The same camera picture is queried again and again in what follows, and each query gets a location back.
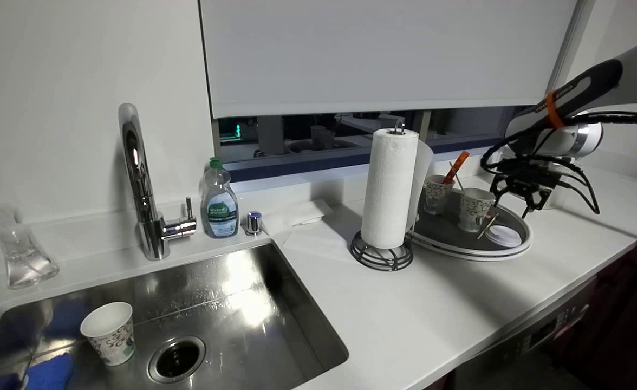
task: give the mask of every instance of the round tray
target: round tray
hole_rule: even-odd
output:
[[[427,249],[464,258],[464,260],[511,260],[531,247],[529,225],[505,206],[496,206],[496,210],[492,210],[492,212],[498,212],[492,225],[507,225],[516,230],[522,241],[518,247],[501,247],[492,243],[488,234],[477,238],[479,234],[464,232],[457,225],[459,197],[462,193],[453,191],[449,206],[442,215],[429,215],[427,210],[423,210],[423,202],[420,202],[420,208],[418,208],[420,221],[407,232],[410,241]]]

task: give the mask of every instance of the countertop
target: countertop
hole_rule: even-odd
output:
[[[61,264],[56,280],[39,288],[9,290],[0,275],[0,314],[26,301],[197,262],[273,238],[349,349],[345,364],[303,384],[303,390],[425,388],[529,325],[542,308],[587,282],[637,243],[637,221],[633,219],[622,221],[620,228],[615,221],[587,219],[572,212],[570,206],[561,206],[527,217],[533,243],[516,260],[468,262],[416,247],[412,267],[399,273],[379,273],[355,262],[347,249],[362,221],[364,178],[366,169],[347,169],[299,182],[297,178],[295,182],[267,180],[264,191],[260,184],[238,186],[247,210],[267,206],[262,210],[271,219],[275,212],[275,228],[269,236],[210,241],[197,234],[189,243],[173,245],[173,254],[165,262],[147,262],[132,241],[126,247],[102,245],[100,254],[63,249],[61,254],[74,258]],[[607,182],[613,189],[624,189],[628,180],[620,180],[626,178]],[[327,199],[332,208],[319,210],[310,199]],[[635,202],[620,206],[620,210],[624,208],[633,208],[631,215],[637,217]],[[310,212],[299,212],[301,219],[286,219],[297,210]],[[124,225],[117,221],[121,219],[100,219],[113,230]],[[76,225],[76,221],[48,225],[37,236],[63,243],[61,238],[69,234],[89,236],[91,232],[91,228],[69,232],[67,225]]]

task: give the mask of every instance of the faucet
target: faucet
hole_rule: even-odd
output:
[[[176,223],[165,223],[163,215],[156,210],[154,204],[139,111],[132,104],[121,104],[119,124],[126,171],[130,178],[132,202],[139,217],[137,238],[145,258],[163,260],[169,256],[169,241],[189,238],[195,232],[191,197],[186,197],[184,217]]]

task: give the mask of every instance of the stainless steel sink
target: stainless steel sink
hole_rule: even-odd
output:
[[[134,306],[137,353],[106,368],[85,314]],[[295,388],[347,347],[275,245],[13,308],[0,316],[0,384],[69,353],[67,388]]]

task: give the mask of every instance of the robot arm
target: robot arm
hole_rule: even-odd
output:
[[[611,104],[637,104],[637,48],[583,72],[537,106],[518,113],[507,126],[507,139],[481,160],[483,169],[496,173],[492,193],[522,195],[529,212],[540,210],[555,186],[566,186],[600,212],[589,180],[572,160],[598,150],[602,124],[637,124],[637,113],[596,111]],[[490,163],[503,147],[514,156]]]

